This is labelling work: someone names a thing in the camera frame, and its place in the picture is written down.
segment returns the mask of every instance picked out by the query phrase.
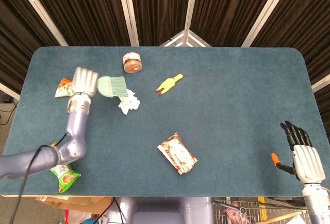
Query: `cardboard box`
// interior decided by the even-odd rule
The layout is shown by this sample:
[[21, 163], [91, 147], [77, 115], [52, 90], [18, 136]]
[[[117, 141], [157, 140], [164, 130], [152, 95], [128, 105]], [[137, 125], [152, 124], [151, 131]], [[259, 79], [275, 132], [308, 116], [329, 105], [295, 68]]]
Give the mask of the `cardboard box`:
[[64, 209], [102, 213], [111, 203], [112, 197], [37, 197], [37, 200], [49, 206]]

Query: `robotic hand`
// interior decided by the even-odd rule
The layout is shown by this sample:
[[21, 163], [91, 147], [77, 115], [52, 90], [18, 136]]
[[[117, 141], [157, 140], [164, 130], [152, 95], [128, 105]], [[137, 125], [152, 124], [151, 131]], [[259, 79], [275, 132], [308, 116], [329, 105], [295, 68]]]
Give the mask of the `robotic hand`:
[[85, 130], [89, 114], [91, 98], [96, 93], [98, 73], [86, 68], [76, 68], [72, 80], [74, 95], [68, 102], [69, 119], [67, 134], [70, 141], [60, 146], [45, 146], [40, 151], [32, 150], [24, 153], [0, 156], [0, 179], [23, 178], [32, 158], [36, 156], [29, 174], [36, 174], [51, 169], [56, 165], [65, 165], [82, 158], [86, 153]]
[[293, 167], [283, 165], [272, 153], [274, 165], [294, 174], [305, 187], [302, 190], [310, 220], [313, 224], [330, 223], [330, 198], [320, 183], [325, 179], [318, 151], [312, 147], [308, 134], [301, 128], [285, 121], [281, 123], [293, 154]]

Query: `green snack bag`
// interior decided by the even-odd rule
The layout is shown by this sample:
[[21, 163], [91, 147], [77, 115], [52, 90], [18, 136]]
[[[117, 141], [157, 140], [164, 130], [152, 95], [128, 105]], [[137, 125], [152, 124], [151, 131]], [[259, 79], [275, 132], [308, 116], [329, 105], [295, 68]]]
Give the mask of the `green snack bag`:
[[66, 192], [71, 185], [81, 176], [80, 173], [72, 170], [70, 165], [58, 165], [50, 169], [50, 171], [58, 178], [59, 193]]

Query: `yellow rubber chicken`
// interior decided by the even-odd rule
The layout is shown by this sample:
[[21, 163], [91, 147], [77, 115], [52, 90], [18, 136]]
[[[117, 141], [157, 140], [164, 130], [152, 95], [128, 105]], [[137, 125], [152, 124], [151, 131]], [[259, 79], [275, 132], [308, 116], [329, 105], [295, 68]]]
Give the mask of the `yellow rubber chicken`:
[[156, 89], [156, 91], [158, 91], [159, 95], [164, 94], [165, 92], [170, 90], [173, 86], [175, 86], [175, 83], [180, 79], [182, 79], [183, 77], [184, 75], [182, 73], [179, 73], [177, 76], [173, 78], [166, 79], [163, 83], [161, 83], [161, 85]]

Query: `dark curtain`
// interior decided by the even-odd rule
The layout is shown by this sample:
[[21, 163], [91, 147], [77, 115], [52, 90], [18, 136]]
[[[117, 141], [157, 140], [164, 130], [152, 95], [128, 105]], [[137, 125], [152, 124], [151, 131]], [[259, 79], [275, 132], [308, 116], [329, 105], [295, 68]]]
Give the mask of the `dark curtain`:
[[28, 0], [0, 0], [0, 82], [20, 93], [34, 51], [59, 45]]
[[133, 0], [140, 46], [159, 46], [185, 28], [188, 0]]
[[298, 49], [314, 84], [330, 74], [330, 0], [280, 0], [252, 46]]
[[196, 0], [190, 29], [211, 46], [241, 46], [267, 0]]
[[315, 99], [318, 103], [321, 118], [330, 144], [330, 85], [315, 92]]
[[129, 46], [121, 0], [40, 0], [69, 45]]

